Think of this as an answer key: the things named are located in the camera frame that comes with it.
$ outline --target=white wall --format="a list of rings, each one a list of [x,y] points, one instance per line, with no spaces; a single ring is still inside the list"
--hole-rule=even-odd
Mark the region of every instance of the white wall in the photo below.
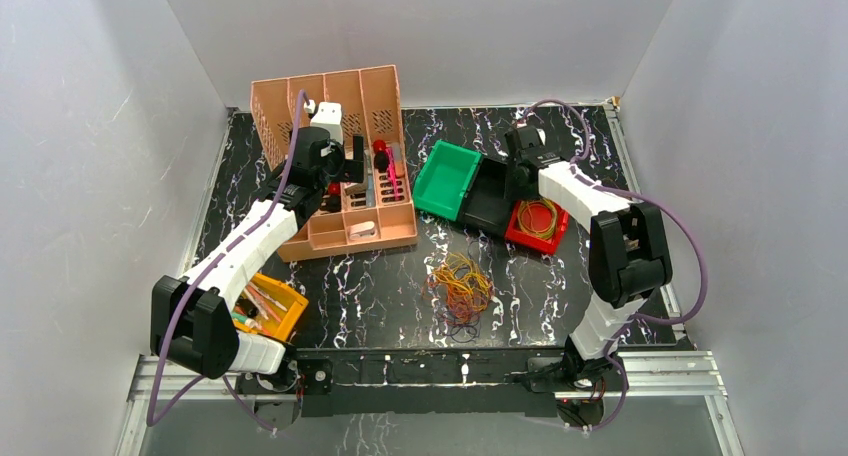
[[[690,329],[748,454],[848,454],[846,1],[674,0],[622,102],[643,190],[706,247]]]
[[[0,0],[0,454],[114,451],[225,118],[166,0]]]
[[[397,64],[402,104],[620,95],[671,0],[168,0],[215,88]]]

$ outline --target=black table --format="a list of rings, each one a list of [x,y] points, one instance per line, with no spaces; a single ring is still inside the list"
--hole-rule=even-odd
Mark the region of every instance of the black table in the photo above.
[[[592,130],[591,158],[583,171],[603,184],[626,187],[617,148],[602,106],[578,108]],[[414,180],[435,142],[448,142],[503,159],[499,138],[517,108],[404,110],[409,179]],[[531,124],[568,154],[580,144],[578,121],[560,108],[540,108]],[[250,114],[236,113],[206,214],[197,258],[207,256],[246,215],[270,172]],[[302,348],[537,348],[560,347],[589,303],[588,235],[573,220],[554,256],[540,256],[478,230],[418,212],[417,246],[283,263],[273,256],[261,272],[295,288],[310,304],[292,343]],[[449,337],[429,297],[426,275],[448,252],[470,254],[488,273],[495,299],[478,334]],[[643,312],[667,317],[661,298]],[[626,344],[673,345],[667,327],[634,324]]]

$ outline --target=yellow plastic tray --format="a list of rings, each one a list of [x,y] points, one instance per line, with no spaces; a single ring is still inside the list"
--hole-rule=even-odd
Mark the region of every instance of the yellow plastic tray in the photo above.
[[[257,273],[253,276],[253,278],[251,278],[251,281],[259,289],[268,293],[268,296],[271,296],[286,307],[287,311],[283,311],[276,305],[269,305],[282,321],[277,323],[275,320],[271,319],[269,321],[264,321],[263,325],[265,330],[270,333],[271,337],[278,341],[288,342],[295,323],[297,323],[297,320],[300,319],[300,315],[303,314],[303,310],[306,309],[306,306],[309,305],[309,301],[287,284],[277,281],[276,279],[271,279],[268,276]]]

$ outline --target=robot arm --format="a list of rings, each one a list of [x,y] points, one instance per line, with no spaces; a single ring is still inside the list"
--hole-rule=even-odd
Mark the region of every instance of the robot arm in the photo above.
[[[566,379],[597,379],[609,368],[607,342],[671,281],[662,214],[649,203],[632,203],[602,192],[600,183],[577,165],[548,149],[536,128],[511,130],[506,196],[547,198],[589,231],[589,279],[592,296],[580,324],[566,343],[562,361]],[[610,353],[617,350],[613,342]]]
[[[178,318],[167,359],[208,378],[227,371],[275,374],[291,358],[286,344],[237,331],[230,311],[253,275],[318,210],[331,182],[364,178],[364,138],[353,137],[353,158],[345,159],[341,107],[326,102],[309,106],[314,108],[312,122],[298,132],[291,171],[277,202],[282,164],[271,174],[267,191],[210,256],[179,279],[163,276],[153,288],[150,346],[155,354],[160,354],[172,318]],[[175,314],[193,283],[197,287],[185,310]]]

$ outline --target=red plastic tray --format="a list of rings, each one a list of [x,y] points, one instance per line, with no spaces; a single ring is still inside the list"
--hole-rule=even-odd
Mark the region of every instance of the red plastic tray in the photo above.
[[[519,229],[518,209],[521,207],[520,203],[516,203],[515,207],[512,209],[512,217],[509,219],[509,226],[504,234],[504,239],[512,241],[515,244],[533,248],[543,254],[554,254],[556,252],[556,248],[559,247],[559,242],[562,241],[562,236],[565,234],[565,230],[568,229],[568,213],[566,213],[558,205],[554,204],[554,206],[557,208],[557,227],[554,232],[554,236],[551,239],[537,238],[536,236],[527,234]],[[549,211],[538,206],[531,206],[530,212],[534,221],[534,226],[538,225],[538,227],[544,228],[550,224],[551,214]]]

